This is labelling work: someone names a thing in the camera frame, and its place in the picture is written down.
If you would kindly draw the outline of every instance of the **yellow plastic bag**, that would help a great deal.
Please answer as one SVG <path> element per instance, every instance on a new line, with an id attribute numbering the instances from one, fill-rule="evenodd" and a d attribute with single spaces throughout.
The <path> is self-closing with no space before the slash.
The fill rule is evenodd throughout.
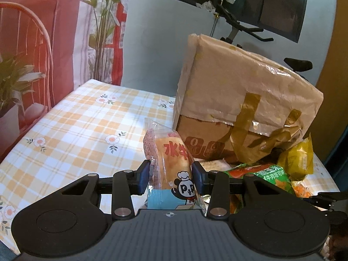
<path id="1" fill-rule="evenodd" d="M 313 146 L 310 134 L 302 142 L 284 151 L 277 165 L 283 167 L 293 181 L 302 181 L 307 174 L 312 174 Z"/>

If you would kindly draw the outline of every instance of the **plaid pattern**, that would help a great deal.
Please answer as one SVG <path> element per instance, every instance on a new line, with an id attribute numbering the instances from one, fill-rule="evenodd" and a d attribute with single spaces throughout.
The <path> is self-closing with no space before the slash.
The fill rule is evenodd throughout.
<path id="1" fill-rule="evenodd" d="M 14 215 L 24 207 L 90 173 L 112 176 L 145 159 L 144 119 L 172 126 L 174 98 L 89 80 L 56 105 L 0 164 L 0 240 L 15 253 Z M 305 186 L 338 191 L 319 159 Z M 145 196 L 132 197 L 139 208 Z M 111 195 L 100 208 L 110 213 Z"/>

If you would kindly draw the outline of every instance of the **table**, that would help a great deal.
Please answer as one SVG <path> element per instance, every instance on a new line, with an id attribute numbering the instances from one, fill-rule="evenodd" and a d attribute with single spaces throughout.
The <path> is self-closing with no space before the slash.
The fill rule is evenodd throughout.
<path id="1" fill-rule="evenodd" d="M 145 159 L 144 120 L 168 127 L 175 99 L 150 92 L 89 80 L 45 115 L 0 164 L 0 240 L 15 253 L 11 235 L 16 213 L 59 188 L 88 174 L 110 177 L 137 169 Z M 305 186 L 338 191 L 319 159 Z M 132 197 L 137 210 L 145 197 Z M 111 211 L 111 195 L 102 195 L 100 208 Z"/>

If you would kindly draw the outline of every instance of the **cardboard box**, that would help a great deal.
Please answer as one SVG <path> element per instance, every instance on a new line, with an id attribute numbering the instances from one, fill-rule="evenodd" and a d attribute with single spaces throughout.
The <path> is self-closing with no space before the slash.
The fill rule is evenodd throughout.
<path id="1" fill-rule="evenodd" d="M 251 163 L 306 133 L 323 94 L 260 55 L 192 34 L 176 101 L 174 128 L 195 158 Z"/>

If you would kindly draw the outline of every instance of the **potted plant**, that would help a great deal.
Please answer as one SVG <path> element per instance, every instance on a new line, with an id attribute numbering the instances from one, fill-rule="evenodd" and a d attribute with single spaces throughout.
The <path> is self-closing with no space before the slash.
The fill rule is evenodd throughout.
<path id="1" fill-rule="evenodd" d="M 45 77 L 34 66 L 20 60 L 20 54 L 0 56 L 0 155 L 20 135 L 18 113 L 24 114 L 22 95 L 33 92 L 32 83 Z"/>

